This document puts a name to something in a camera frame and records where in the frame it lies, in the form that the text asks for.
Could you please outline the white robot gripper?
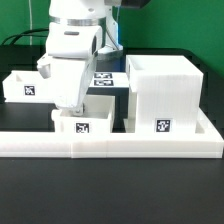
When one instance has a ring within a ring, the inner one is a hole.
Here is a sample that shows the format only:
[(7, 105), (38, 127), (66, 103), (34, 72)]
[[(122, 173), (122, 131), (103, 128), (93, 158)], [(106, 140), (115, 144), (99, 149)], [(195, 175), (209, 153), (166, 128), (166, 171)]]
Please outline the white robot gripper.
[(50, 59), (53, 100), (57, 108), (83, 116), (82, 105), (96, 70), (98, 50), (102, 47), (100, 26), (50, 25), (46, 53)]

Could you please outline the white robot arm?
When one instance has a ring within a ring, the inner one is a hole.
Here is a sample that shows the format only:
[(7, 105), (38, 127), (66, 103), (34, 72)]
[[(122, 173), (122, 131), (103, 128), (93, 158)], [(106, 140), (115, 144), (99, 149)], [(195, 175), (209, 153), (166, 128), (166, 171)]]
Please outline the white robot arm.
[(51, 0), (46, 56), (53, 81), (54, 104), (75, 116), (105, 46), (107, 7), (143, 8), (151, 0)]

